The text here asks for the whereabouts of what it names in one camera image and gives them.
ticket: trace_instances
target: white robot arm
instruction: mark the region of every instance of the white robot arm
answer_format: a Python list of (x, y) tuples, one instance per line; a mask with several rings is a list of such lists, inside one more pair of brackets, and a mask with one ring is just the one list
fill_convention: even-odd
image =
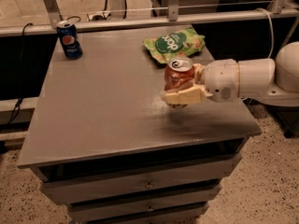
[(229, 59), (195, 64), (193, 87), (162, 97), (172, 105), (200, 103), (205, 98), (215, 102), (252, 98), (266, 105), (299, 106), (299, 42), (284, 47), (276, 62)]

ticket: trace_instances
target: table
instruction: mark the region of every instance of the table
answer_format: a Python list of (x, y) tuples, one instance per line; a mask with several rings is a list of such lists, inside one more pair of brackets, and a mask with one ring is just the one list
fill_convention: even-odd
[[(241, 100), (172, 109), (164, 70), (142, 41), (187, 26), (79, 34), (83, 56), (58, 41), (18, 167), (81, 223), (198, 217), (260, 127)], [(207, 48), (192, 57), (213, 61)]]

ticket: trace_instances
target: terrazzo floor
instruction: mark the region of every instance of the terrazzo floor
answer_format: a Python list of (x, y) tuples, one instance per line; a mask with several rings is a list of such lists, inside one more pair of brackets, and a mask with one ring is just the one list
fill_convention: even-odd
[[(249, 110), (263, 133), (244, 145), (242, 161), (223, 178), (222, 190), (208, 202), (206, 213), (180, 223), (299, 223), (299, 134), (285, 138), (264, 105)], [(18, 156), (19, 150), (0, 156), (0, 223), (69, 223), (66, 208), (39, 191), (39, 180), (30, 171), (16, 168)]]

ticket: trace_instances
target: chip bag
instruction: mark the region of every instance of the chip bag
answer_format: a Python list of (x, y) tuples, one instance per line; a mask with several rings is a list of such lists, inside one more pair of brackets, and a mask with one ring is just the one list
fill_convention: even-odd
[(168, 63), (176, 56), (190, 56), (205, 46), (205, 37), (188, 27), (169, 35), (145, 39), (144, 46), (159, 63)]

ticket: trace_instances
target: can lid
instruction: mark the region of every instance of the can lid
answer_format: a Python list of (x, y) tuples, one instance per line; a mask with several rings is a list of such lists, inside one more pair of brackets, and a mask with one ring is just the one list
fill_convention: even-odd
[(59, 28), (68, 28), (70, 26), (73, 25), (73, 22), (72, 21), (69, 21), (69, 20), (63, 20), (63, 21), (58, 21), (56, 23), (57, 27)]
[(192, 69), (193, 62), (188, 57), (175, 57), (169, 61), (168, 66), (174, 71), (186, 72)]

